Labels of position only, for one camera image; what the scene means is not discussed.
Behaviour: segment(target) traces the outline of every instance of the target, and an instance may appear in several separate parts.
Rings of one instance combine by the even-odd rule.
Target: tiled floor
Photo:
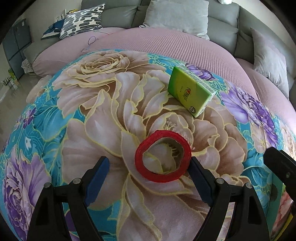
[[[25,74],[21,77],[19,83],[17,90],[9,89],[6,91],[4,89],[7,88],[6,86],[0,90],[0,150],[9,137],[18,117],[26,107],[28,93],[38,83],[38,78]]]

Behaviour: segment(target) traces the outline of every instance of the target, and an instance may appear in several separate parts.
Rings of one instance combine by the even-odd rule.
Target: tape roll
[[[183,157],[180,161],[180,167],[174,172],[168,174],[154,173],[148,170],[143,163],[144,153],[153,145],[165,142],[176,147]],[[138,172],[146,179],[156,183],[168,183],[179,179],[188,169],[191,159],[191,148],[188,142],[178,133],[173,131],[156,131],[144,140],[138,147],[135,154],[135,165]]]

